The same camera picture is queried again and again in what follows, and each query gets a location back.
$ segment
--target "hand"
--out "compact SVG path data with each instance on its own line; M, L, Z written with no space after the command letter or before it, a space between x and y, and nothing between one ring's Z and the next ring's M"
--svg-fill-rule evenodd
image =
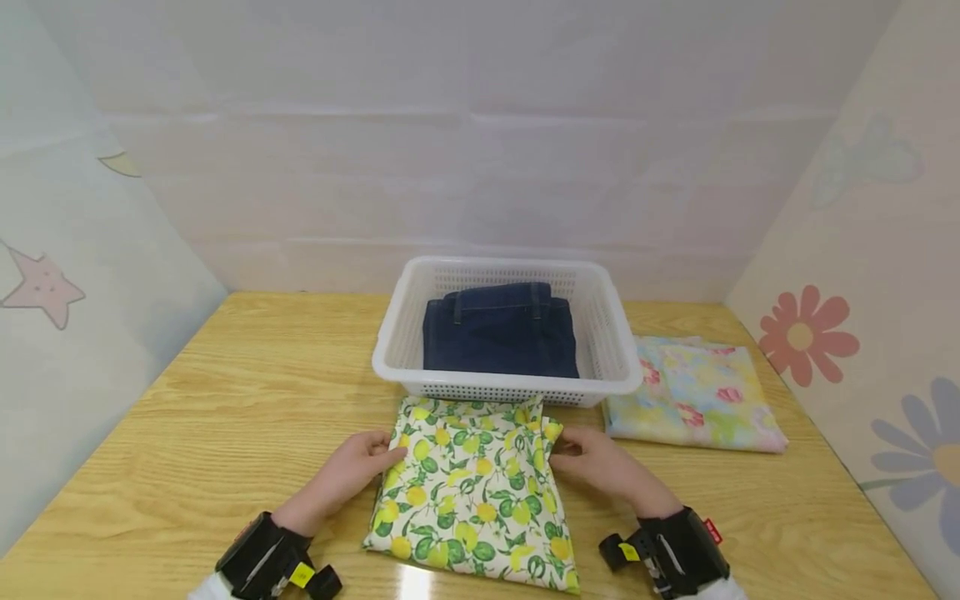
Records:
M274 523L308 538L316 536L325 518L407 455L406 448L388 450L389 444L390 434L382 431L347 438L313 479L274 511Z
M602 431L565 427L550 457L550 467L626 500L640 518L666 518L684 507L647 467Z

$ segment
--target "folded jeans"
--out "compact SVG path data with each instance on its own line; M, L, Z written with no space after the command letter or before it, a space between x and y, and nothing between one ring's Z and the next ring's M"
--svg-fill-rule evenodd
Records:
M453 292L427 303L423 368L579 377L567 300L549 283Z

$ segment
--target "basket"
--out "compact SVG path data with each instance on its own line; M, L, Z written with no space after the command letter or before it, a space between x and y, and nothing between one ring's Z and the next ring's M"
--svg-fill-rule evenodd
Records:
M425 371L423 315L428 300L502 283L542 281L569 300L577 338L579 379L489 372ZM521 401L543 395L550 404L589 408L640 385L634 338L610 275L578 261L421 256L407 263L377 334L373 370L413 396Z

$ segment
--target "green leaf pattern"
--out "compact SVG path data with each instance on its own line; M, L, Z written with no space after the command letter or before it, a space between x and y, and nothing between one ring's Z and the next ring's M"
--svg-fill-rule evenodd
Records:
M579 594L569 528L548 464L562 426L520 403L406 397L363 546L458 573Z

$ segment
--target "star decoration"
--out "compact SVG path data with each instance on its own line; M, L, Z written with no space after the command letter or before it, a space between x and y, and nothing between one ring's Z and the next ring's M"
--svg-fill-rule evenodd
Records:
M57 329L65 329L70 315L69 304L83 300L86 294L70 283L46 254L33 259L23 252L8 249L23 281L0 305L4 308L42 308Z

